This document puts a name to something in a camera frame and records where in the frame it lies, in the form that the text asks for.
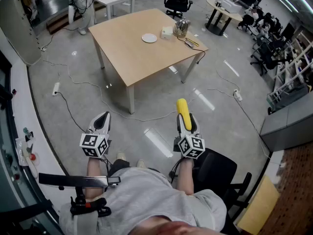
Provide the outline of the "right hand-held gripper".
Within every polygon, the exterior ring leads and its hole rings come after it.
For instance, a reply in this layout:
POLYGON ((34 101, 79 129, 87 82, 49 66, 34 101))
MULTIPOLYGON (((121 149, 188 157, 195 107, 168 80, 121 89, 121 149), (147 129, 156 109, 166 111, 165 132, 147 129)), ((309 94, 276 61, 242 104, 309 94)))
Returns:
POLYGON ((205 152, 205 142, 204 139, 196 137, 192 134, 198 134, 200 132, 200 127, 197 119, 193 114, 189 114, 191 120, 191 131, 186 129, 184 118, 182 114, 177 116, 177 129, 179 135, 184 135, 183 137, 177 137, 174 140, 174 152, 179 152, 183 157, 197 159, 202 153, 205 152))

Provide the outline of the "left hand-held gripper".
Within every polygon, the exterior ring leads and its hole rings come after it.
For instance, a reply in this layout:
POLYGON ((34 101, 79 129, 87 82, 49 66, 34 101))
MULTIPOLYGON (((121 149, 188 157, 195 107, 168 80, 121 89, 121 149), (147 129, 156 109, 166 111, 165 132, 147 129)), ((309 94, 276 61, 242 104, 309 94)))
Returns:
POLYGON ((80 147, 86 156, 101 159, 108 153, 111 143, 108 134, 110 128, 111 114, 108 111, 97 115, 91 120, 80 139, 80 147))

